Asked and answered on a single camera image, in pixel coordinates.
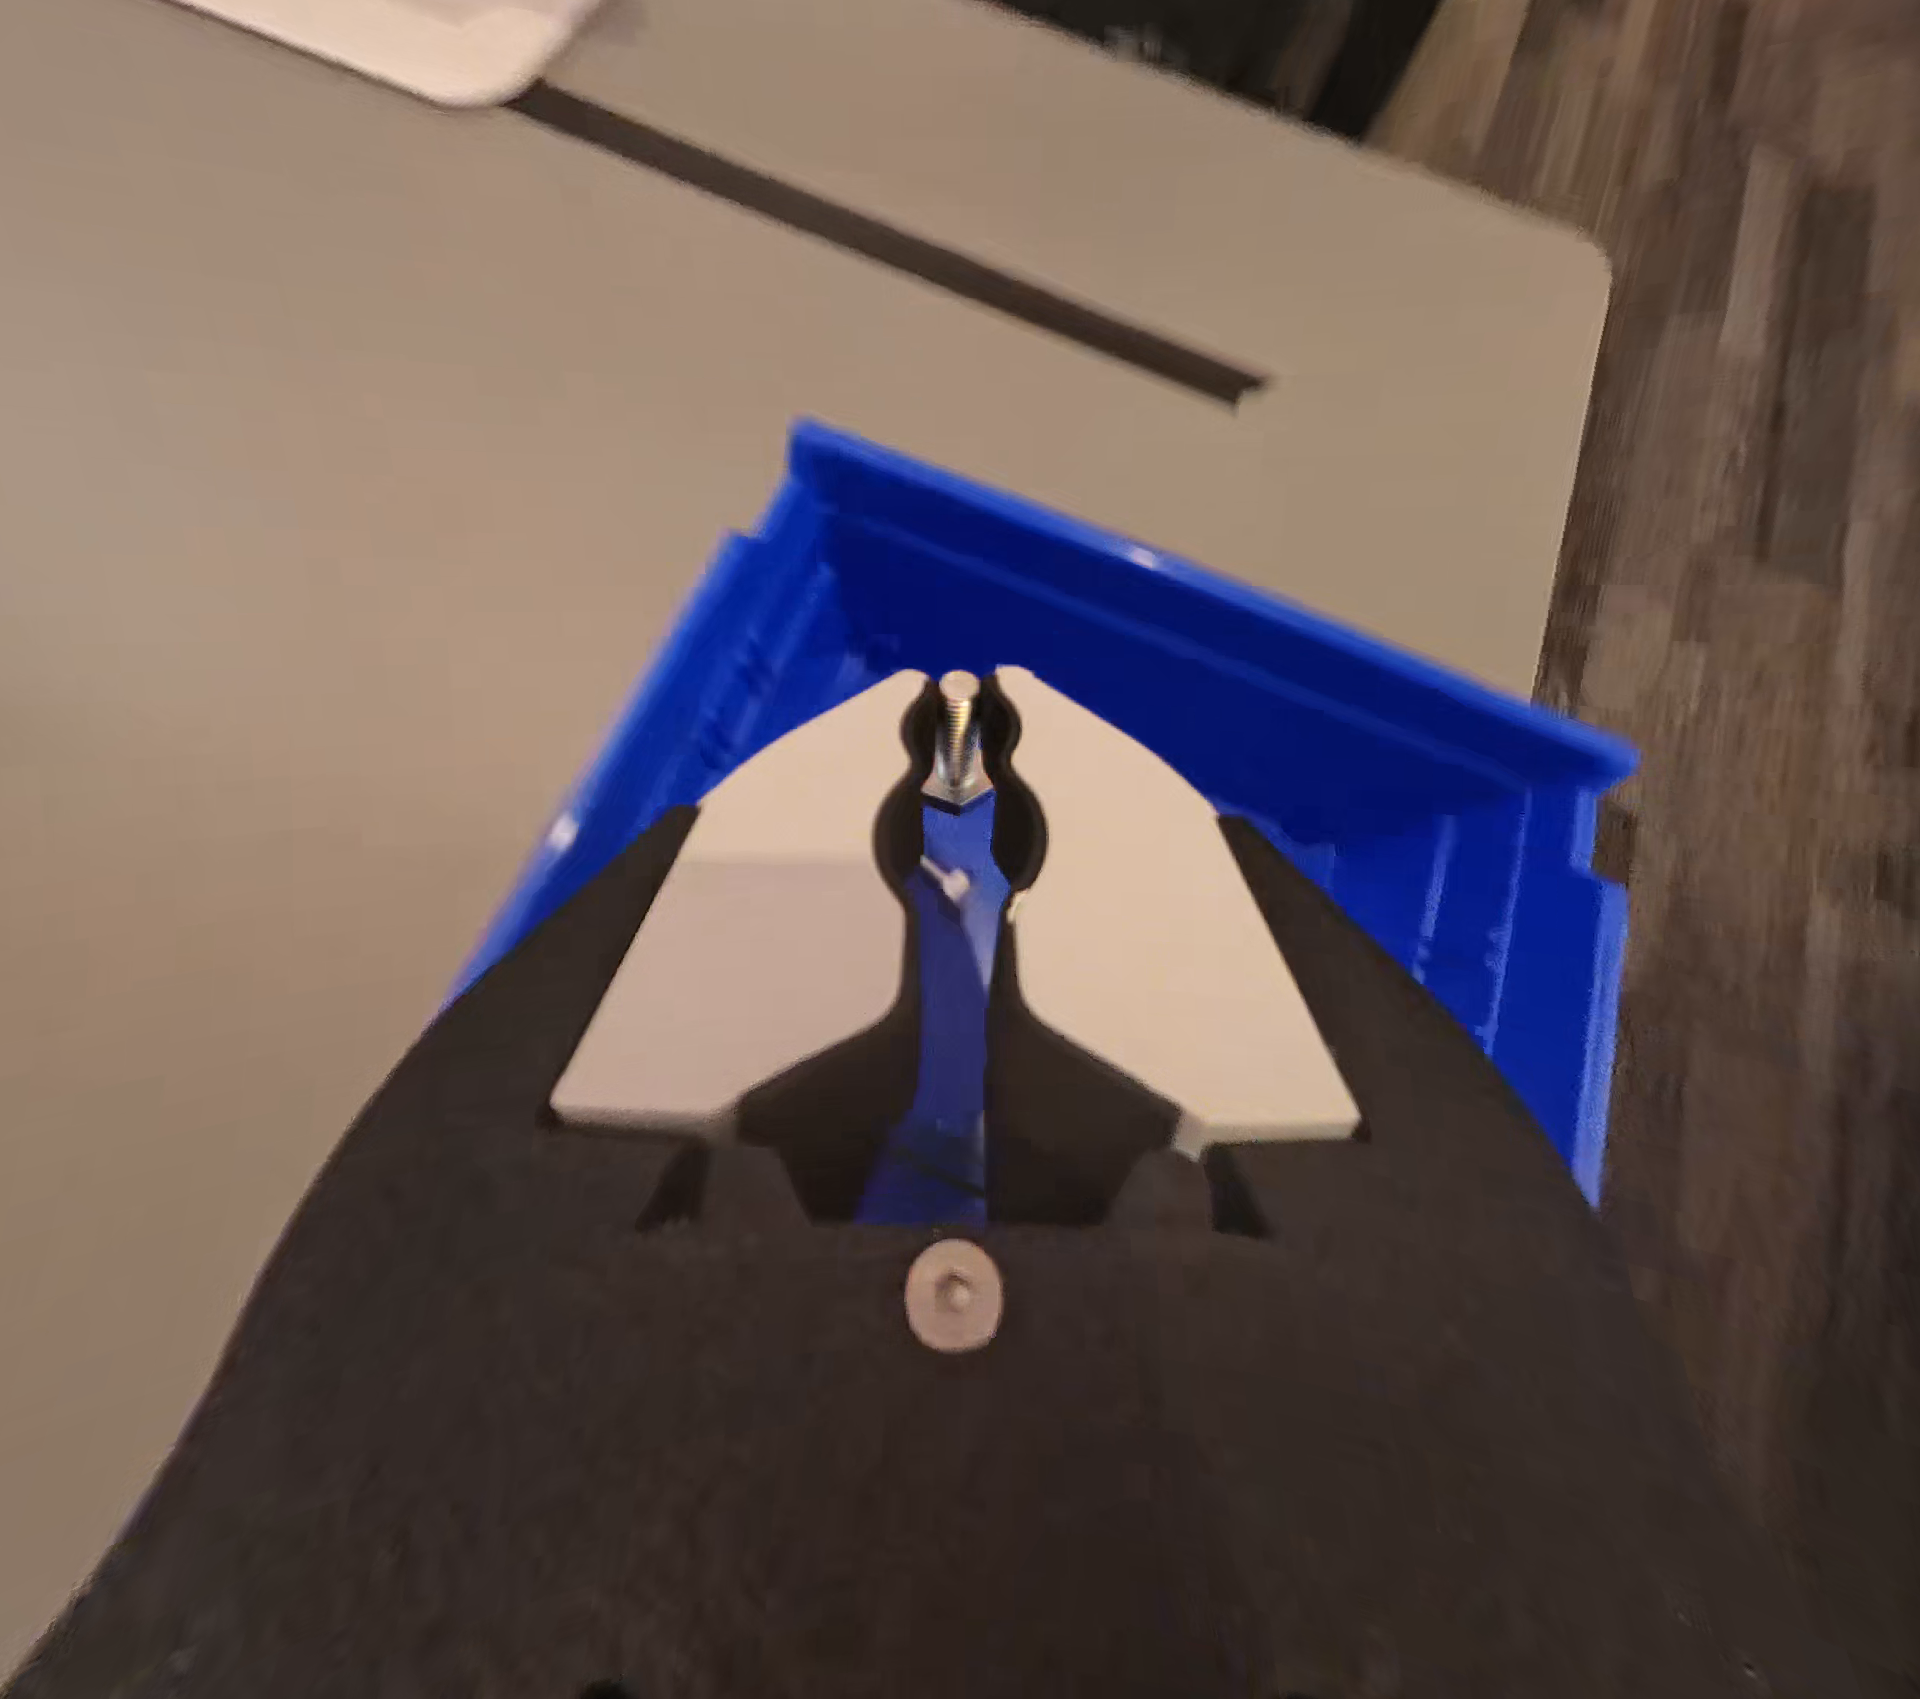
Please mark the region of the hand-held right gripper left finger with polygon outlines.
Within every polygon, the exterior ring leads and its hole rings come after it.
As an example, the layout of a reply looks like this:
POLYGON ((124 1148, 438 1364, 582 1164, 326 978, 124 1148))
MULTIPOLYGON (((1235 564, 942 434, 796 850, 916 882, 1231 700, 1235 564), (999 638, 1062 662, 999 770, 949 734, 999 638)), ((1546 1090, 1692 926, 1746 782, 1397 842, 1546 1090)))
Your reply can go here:
POLYGON ((921 1082, 927 690, 894 672, 698 804, 550 1096, 565 1126, 766 1148, 813 1218, 861 1214, 921 1082))

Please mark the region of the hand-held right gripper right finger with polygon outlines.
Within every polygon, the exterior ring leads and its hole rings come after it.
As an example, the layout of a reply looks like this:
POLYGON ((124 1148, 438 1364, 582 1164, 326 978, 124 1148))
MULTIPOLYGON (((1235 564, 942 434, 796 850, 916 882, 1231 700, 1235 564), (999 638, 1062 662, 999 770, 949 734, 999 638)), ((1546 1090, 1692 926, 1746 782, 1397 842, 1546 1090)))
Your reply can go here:
POLYGON ((1101 1222, 1153 1156, 1357 1138, 1212 800, 1036 672, 995 684, 1041 812, 990 1008, 989 1216, 1101 1222))

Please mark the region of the blue plastic bin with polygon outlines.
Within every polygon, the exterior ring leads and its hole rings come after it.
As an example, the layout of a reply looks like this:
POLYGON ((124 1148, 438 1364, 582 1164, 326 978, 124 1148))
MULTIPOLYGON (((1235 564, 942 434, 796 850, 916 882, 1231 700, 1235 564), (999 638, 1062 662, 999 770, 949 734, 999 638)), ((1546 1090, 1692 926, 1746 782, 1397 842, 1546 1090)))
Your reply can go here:
POLYGON ((910 660, 1012 660, 1252 822, 1475 1036, 1600 1200, 1638 754, 1111 530, 798 420, 524 862, 458 1000, 676 804, 910 660))

